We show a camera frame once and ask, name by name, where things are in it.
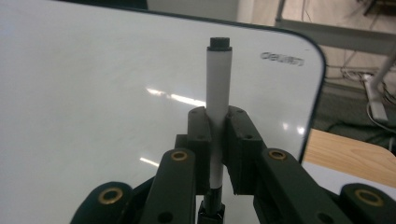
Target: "wooden surface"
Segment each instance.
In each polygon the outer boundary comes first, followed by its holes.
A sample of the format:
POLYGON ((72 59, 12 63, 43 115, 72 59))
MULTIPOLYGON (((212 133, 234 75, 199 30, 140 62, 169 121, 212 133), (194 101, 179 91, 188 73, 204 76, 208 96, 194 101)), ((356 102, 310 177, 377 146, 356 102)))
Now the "wooden surface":
POLYGON ((396 188, 396 157, 379 146, 312 129, 304 161, 396 188))

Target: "black border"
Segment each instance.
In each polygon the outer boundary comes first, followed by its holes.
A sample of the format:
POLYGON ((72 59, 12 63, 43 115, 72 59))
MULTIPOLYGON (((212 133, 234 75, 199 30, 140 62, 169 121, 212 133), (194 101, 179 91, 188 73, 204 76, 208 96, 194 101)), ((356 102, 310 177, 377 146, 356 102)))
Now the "black border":
POLYGON ((120 10, 126 10, 126 11, 132 11, 132 12, 140 12, 140 13, 146 13, 146 14, 152 14, 152 15, 157 15, 157 16, 166 16, 166 17, 172 17, 172 18, 179 18, 179 19, 184 19, 184 20, 190 20, 190 21, 206 21, 206 22, 211 22, 211 23, 216 23, 216 24, 222 24, 222 25, 229 25, 229 26, 235 26, 235 27, 242 27, 242 28, 251 28, 251 29, 256 29, 256 30, 266 30, 266 31, 273 31, 273 32, 278 32, 278 33, 283 33, 283 34, 289 34, 289 35, 296 35, 301 37, 302 39, 305 39, 309 43, 312 44, 312 46, 315 47, 315 49, 318 50, 319 55, 321 60, 323 61, 323 70, 322 70, 322 79, 319 83, 319 88, 317 92, 317 97, 315 99, 315 102, 313 104, 313 110, 311 111, 311 114, 309 115, 310 120, 308 121, 308 127, 309 130, 306 130, 305 135, 303 136, 303 148, 300 153, 300 158, 299 158, 299 163, 303 163, 304 159, 304 154, 306 151, 306 145, 308 143, 309 136, 311 134, 311 129, 312 129, 312 123, 314 120, 314 116, 317 112, 317 107, 318 107, 318 99, 319 96, 321 95, 323 84, 324 84, 324 78, 326 76, 326 57, 323 54, 322 49, 318 46, 318 44, 312 40, 310 37, 306 35, 299 34, 297 32, 291 31, 291 30, 283 30, 275 27, 270 27, 270 26, 263 26, 263 25, 256 25, 256 24, 249 24, 249 23, 242 23, 242 22, 237 22, 237 21, 222 21, 222 20, 217 20, 217 19, 209 19, 209 18, 203 18, 203 17, 195 17, 195 16, 188 16, 188 15, 180 15, 180 14, 174 14, 174 13, 168 13, 168 12, 160 12, 160 11, 151 11, 151 10, 145 10, 145 9, 138 9, 138 8, 132 8, 132 7, 116 7, 116 6, 109 6, 105 4, 85 4, 85 3, 78 3, 77 0, 51 0, 55 2, 65 2, 65 3, 71 3, 71 4, 80 4, 80 5, 85 5, 85 6, 93 6, 93 7, 106 7, 106 8, 112 8, 112 9, 120 9, 120 10))

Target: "brass insert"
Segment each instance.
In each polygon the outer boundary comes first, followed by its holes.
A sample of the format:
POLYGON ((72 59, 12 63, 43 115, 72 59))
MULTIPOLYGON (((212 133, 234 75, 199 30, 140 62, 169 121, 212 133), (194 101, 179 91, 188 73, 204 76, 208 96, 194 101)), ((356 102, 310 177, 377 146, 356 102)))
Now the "brass insert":
POLYGON ((184 151, 176 151, 172 153, 172 160, 174 161, 184 161, 187 159, 187 153, 184 151))
POLYGON ((119 188, 108 188, 99 194, 99 203, 112 204, 122 197, 122 190, 119 188))
POLYGON ((364 203, 370 204, 371 206, 382 207, 384 206, 384 201, 378 194, 367 190, 367 189, 357 189, 355 190, 355 195, 364 203))
POLYGON ((274 160, 278 160, 278 161, 283 161, 287 158, 286 154, 282 151, 278 151, 278 150, 271 150, 270 152, 268 152, 268 155, 274 159, 274 160))

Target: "deli logo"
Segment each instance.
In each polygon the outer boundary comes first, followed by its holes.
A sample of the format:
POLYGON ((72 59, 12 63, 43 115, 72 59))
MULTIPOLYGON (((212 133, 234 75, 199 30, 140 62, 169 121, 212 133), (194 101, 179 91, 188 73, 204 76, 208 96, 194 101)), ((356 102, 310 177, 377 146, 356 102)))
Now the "deli logo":
POLYGON ((304 65, 304 59, 299 59, 295 57, 291 57, 288 55, 283 55, 283 54, 274 54, 271 52, 264 52, 260 55, 260 57, 264 60, 269 60, 269 61, 277 61, 279 63, 288 63, 288 64, 295 64, 298 66, 303 66, 304 65))

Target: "black marker cap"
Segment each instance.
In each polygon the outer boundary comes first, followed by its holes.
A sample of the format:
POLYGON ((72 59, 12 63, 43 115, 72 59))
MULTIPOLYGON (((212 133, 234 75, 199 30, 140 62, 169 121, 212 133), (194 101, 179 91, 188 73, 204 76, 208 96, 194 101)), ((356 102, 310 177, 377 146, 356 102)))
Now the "black marker cap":
POLYGON ((228 37, 211 37, 210 46, 207 47, 209 51, 231 51, 230 38, 228 37))

